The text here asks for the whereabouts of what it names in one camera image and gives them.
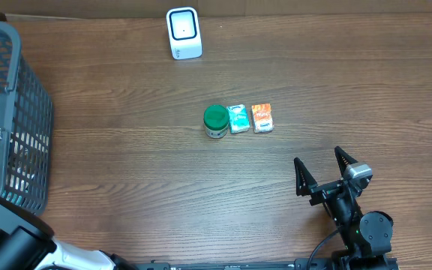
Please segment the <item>green lid jar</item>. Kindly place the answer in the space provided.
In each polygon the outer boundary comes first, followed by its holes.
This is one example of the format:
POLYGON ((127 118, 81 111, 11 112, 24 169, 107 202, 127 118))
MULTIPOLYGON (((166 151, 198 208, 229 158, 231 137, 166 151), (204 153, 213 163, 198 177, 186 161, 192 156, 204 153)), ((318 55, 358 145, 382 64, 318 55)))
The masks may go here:
POLYGON ((220 139, 227 134, 229 121, 229 113, 224 106, 219 104, 211 105, 203 115, 205 133, 213 139, 220 139))

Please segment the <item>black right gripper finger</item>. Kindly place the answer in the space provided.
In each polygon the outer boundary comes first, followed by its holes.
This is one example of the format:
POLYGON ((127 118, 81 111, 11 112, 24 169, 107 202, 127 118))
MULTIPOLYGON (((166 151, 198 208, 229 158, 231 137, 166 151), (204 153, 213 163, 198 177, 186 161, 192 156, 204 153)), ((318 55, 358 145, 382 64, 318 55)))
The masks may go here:
POLYGON ((358 161, 347 154, 340 146, 334 148, 334 154, 337 159, 341 177, 343 179, 354 178, 355 173, 353 165, 358 165, 358 161))
POLYGON ((311 195, 313 193, 312 190, 317 187, 317 181, 298 157, 294 159, 294 166, 296 175, 296 194, 302 197, 311 195))

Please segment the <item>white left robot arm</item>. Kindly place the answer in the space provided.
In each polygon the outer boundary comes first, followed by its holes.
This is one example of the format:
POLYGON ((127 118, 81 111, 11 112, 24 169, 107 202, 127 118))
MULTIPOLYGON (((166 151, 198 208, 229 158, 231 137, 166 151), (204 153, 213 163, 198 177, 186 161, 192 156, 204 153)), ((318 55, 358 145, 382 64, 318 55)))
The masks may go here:
POLYGON ((0 196, 0 269, 133 269, 116 254, 55 238, 38 216, 0 196))

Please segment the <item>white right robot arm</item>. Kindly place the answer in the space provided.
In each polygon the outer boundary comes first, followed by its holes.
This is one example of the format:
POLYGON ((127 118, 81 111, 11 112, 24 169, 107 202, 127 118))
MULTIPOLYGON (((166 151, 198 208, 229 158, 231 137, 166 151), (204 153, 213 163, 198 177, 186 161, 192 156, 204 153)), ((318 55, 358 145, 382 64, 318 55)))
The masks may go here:
POLYGON ((398 269, 396 259, 386 256, 392 250, 394 221, 383 211, 363 213, 356 199, 370 184, 373 170, 347 154, 341 147, 334 148, 340 178, 318 184, 301 159, 293 160, 296 194, 309 196, 312 206, 323 205, 334 221, 335 231, 324 238, 307 259, 296 259, 296 269, 398 269), (329 258, 316 258, 320 248, 339 235, 344 249, 334 251, 329 258))

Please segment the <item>teal tissue pack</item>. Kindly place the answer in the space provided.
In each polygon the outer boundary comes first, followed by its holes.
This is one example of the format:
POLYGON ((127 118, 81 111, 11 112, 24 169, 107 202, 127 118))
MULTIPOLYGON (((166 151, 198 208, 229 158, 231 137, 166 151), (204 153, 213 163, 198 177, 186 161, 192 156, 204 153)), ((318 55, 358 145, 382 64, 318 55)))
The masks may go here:
POLYGON ((250 128, 248 113, 244 104, 228 106, 229 128, 231 134, 246 132, 250 128))

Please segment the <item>orange tissue pack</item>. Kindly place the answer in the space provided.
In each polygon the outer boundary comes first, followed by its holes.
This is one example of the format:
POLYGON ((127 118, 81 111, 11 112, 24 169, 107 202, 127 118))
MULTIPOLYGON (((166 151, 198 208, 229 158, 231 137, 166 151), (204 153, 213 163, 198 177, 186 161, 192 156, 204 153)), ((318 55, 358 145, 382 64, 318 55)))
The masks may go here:
POLYGON ((255 133, 271 132, 274 129, 272 107, 270 103, 256 104, 251 107, 253 129, 255 133))

